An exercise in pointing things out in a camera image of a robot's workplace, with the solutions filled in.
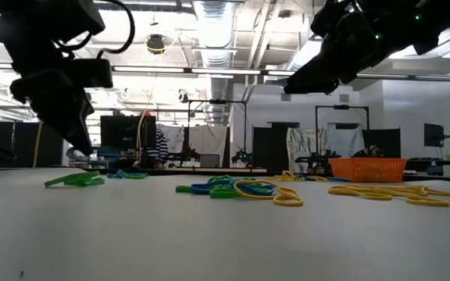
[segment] table surface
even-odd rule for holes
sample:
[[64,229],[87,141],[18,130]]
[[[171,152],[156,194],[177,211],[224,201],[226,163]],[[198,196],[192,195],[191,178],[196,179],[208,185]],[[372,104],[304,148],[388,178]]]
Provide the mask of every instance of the table surface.
[[0,171],[1,281],[450,279],[450,208],[331,195],[333,183],[285,183],[300,208],[175,193],[207,176],[44,188],[79,171]]

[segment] orange basket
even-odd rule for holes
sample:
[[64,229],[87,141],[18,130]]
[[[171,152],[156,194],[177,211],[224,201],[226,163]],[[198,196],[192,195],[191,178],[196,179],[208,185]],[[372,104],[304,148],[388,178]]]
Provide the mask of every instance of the orange basket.
[[400,183],[405,159],[400,158],[332,158],[333,175],[357,183]]

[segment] white cloth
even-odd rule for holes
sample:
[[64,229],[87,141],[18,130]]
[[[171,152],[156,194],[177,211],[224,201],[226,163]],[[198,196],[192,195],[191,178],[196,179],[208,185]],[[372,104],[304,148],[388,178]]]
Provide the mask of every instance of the white cloth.
[[[326,147],[326,130],[319,129],[319,151]],[[289,170],[293,173],[306,173],[308,163],[296,163],[298,157],[309,157],[316,151],[316,131],[314,129],[287,129],[286,136]]]
[[365,147],[363,131],[360,128],[354,130],[329,129],[327,144],[327,149],[336,151],[338,155],[352,157]]
[[157,124],[168,144],[169,153],[180,153],[184,146],[184,128],[182,126],[166,126]]
[[189,146],[199,154],[220,155],[220,167],[223,164],[223,153],[227,142],[225,126],[194,126],[189,132]]

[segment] ceiling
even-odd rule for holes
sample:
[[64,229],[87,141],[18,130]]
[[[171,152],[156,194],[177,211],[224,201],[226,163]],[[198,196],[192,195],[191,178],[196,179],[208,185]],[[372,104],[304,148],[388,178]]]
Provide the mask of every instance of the ceiling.
[[[263,0],[248,0],[236,7],[234,19],[234,56],[233,67],[247,66],[248,57],[253,46],[255,33],[271,30],[269,48],[260,59],[260,68],[276,66],[286,63],[309,37],[309,19],[314,10],[318,10],[323,0],[278,0],[270,6],[279,5],[284,18],[267,17],[263,32],[255,26],[261,27],[260,11],[266,4]],[[202,59],[199,51],[192,48],[199,46],[198,21],[194,15],[176,12],[133,12],[136,23],[134,43],[124,53],[119,55],[105,54],[112,65],[136,66],[190,66],[201,67]],[[102,10],[106,29],[94,36],[90,43],[76,52],[79,58],[94,58],[101,48],[118,48],[127,39],[129,28],[125,12]],[[146,39],[150,34],[162,34],[166,49],[161,55],[153,55],[146,46]],[[85,34],[76,38],[82,41]],[[445,34],[441,41],[449,42],[450,35]],[[406,50],[395,57],[411,55]],[[4,46],[0,46],[0,62],[11,62]],[[397,60],[387,59],[380,65],[369,70],[373,73],[414,73],[447,74],[450,73],[450,59],[421,59]],[[8,86],[18,78],[14,73],[0,73],[0,105],[15,104],[8,92]],[[209,78],[206,77],[167,77],[167,76],[127,76],[116,74],[113,77],[113,89],[88,89],[92,96],[94,107],[130,108],[166,108],[186,109],[187,105],[179,101],[179,95],[185,93],[190,99],[206,98],[205,89]],[[32,118],[24,110],[11,113],[10,116],[20,114],[24,119]]]

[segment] ventilation duct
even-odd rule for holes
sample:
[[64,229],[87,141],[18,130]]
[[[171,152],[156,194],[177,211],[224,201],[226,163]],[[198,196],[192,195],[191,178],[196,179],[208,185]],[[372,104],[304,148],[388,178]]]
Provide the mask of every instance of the ventilation duct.
[[[220,49],[232,47],[235,4],[221,1],[195,1],[194,9],[198,17],[199,44],[205,48],[216,48],[216,50],[201,51],[203,66],[230,68],[232,53]],[[208,98],[227,98],[228,79],[209,78],[209,80],[209,86],[206,89]]]

